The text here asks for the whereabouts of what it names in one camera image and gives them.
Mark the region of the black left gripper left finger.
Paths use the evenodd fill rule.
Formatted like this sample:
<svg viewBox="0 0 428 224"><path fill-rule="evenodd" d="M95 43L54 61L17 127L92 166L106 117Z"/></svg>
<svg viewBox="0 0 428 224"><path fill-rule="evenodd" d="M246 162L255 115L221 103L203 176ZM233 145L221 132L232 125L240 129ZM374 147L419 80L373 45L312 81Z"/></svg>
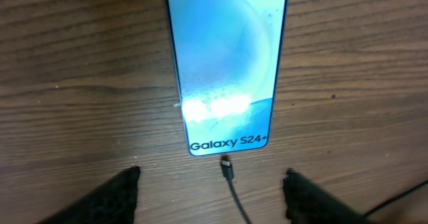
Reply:
<svg viewBox="0 0 428 224"><path fill-rule="evenodd" d="M133 224L139 166L124 169L69 207L37 224Z"/></svg>

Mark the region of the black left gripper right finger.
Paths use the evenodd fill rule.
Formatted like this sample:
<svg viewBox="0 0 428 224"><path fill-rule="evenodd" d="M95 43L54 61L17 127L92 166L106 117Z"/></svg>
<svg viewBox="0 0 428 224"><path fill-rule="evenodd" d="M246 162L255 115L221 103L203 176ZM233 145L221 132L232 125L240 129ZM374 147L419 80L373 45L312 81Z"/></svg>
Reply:
<svg viewBox="0 0 428 224"><path fill-rule="evenodd" d="M373 224L294 169L286 171L283 192L291 224Z"/></svg>

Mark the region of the blue Samsung Galaxy smartphone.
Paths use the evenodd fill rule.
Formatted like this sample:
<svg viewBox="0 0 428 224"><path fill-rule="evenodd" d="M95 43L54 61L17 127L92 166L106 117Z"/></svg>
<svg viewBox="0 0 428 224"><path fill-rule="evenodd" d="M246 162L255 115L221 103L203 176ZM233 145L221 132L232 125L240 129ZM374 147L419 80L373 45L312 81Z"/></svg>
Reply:
<svg viewBox="0 0 428 224"><path fill-rule="evenodd" d="M187 148L193 156L270 139L288 0L166 0Z"/></svg>

